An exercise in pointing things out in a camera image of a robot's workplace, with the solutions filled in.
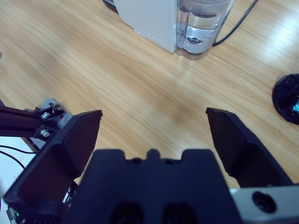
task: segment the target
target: screw hole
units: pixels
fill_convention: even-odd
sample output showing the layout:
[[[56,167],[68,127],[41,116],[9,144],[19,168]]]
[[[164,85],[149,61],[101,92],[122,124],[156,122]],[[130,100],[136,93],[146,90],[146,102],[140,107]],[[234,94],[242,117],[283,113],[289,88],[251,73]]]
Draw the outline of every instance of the screw hole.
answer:
[[[276,211],[276,203],[270,195],[257,191],[253,194],[252,200],[263,212],[273,213]]]
[[[169,160],[169,159],[165,160],[164,163],[167,164],[167,165],[174,165],[174,164],[176,164],[176,162],[174,160]]]
[[[140,158],[134,158],[132,159],[132,164],[140,164],[141,163],[141,159]]]

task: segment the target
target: black power cord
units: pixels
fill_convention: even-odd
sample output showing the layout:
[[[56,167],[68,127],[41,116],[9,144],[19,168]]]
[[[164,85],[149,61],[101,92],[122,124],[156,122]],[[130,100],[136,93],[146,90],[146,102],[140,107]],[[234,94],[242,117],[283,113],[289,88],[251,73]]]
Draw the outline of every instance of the black power cord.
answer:
[[[2,145],[0,145],[0,148],[9,148],[9,149],[18,151],[18,152],[20,152],[20,153],[25,153],[25,154],[36,154],[36,152],[26,152],[26,151],[22,151],[22,150],[19,150],[19,149],[17,149],[17,148],[10,147],[10,146],[2,146]]]
[[[237,25],[235,25],[235,27],[228,33],[226,34],[225,37],[223,37],[221,40],[214,42],[213,46],[217,46],[218,44],[221,44],[222,42],[224,42],[226,39],[229,38],[229,36],[232,35],[233,32],[235,32],[236,29],[238,29],[238,27],[241,25],[241,23],[244,21],[244,19],[246,18],[246,16],[251,12],[252,8],[256,5],[256,3],[258,2],[258,0],[254,0],[254,2],[251,4],[251,6],[247,9],[247,11],[245,12],[244,16],[242,16],[242,18],[240,19],[240,21],[237,23]]]
[[[23,165],[20,161],[18,161],[16,158],[14,158],[12,155],[7,154],[7,153],[2,152],[2,151],[0,151],[0,153],[3,154],[3,155],[8,156],[8,157],[10,157],[10,158],[12,158],[14,161],[16,161],[17,163],[19,163],[19,165],[20,165],[23,169],[25,169],[24,165]]]
[[[0,145],[0,147],[1,147],[1,148],[9,148],[9,149],[18,151],[18,152],[20,152],[20,153],[25,153],[25,154],[36,154],[36,152],[26,152],[26,151],[22,151],[22,150],[19,150],[19,149],[17,149],[17,148],[10,147],[10,146],[2,146],[2,145]],[[19,160],[17,160],[16,158],[14,158],[12,155],[7,154],[7,153],[2,152],[2,151],[0,151],[0,153],[3,154],[3,155],[8,156],[8,157],[10,157],[10,158],[12,158],[14,161],[16,161],[17,163],[19,163],[19,165],[20,165],[23,169],[25,169],[24,165],[23,165]]]

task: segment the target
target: white surface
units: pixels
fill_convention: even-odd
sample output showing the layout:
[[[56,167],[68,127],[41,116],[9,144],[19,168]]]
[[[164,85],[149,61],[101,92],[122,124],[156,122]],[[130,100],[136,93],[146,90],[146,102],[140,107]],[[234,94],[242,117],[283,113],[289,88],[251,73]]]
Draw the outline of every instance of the white surface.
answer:
[[[21,138],[15,137],[0,137],[0,145],[11,146],[17,149],[32,152],[32,150],[27,146],[27,144]],[[24,166],[35,156],[34,154],[24,154],[17,152],[8,148],[1,148],[0,151],[8,153],[18,159]],[[0,197],[1,197],[1,211],[0,211],[0,223],[1,224],[11,224],[7,214],[7,204],[3,201],[3,195],[23,171],[23,168],[13,159],[0,154]]]
[[[121,19],[137,33],[175,52],[177,0],[114,0],[114,4]]]

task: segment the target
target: wood grain surface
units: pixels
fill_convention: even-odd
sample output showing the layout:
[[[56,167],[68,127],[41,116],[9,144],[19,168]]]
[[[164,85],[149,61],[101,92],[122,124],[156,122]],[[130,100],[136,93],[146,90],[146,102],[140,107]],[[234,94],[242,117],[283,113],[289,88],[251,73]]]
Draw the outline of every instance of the wood grain surface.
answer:
[[[236,1],[221,36],[251,3]],[[273,85],[299,72],[298,21],[297,0],[260,0],[228,40],[190,60],[135,33],[102,0],[1,0],[0,99],[19,109],[48,97],[72,114],[102,109],[96,147],[127,158],[151,148],[176,159],[186,148],[215,152],[205,110],[229,110],[299,182],[299,126],[271,101]]]

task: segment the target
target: black round object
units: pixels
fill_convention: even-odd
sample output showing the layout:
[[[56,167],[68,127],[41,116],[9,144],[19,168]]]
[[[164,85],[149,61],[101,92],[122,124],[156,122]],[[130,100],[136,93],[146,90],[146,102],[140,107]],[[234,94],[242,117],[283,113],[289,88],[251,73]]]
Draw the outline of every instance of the black round object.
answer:
[[[272,100],[285,120],[299,125],[299,73],[280,79],[273,87]]]

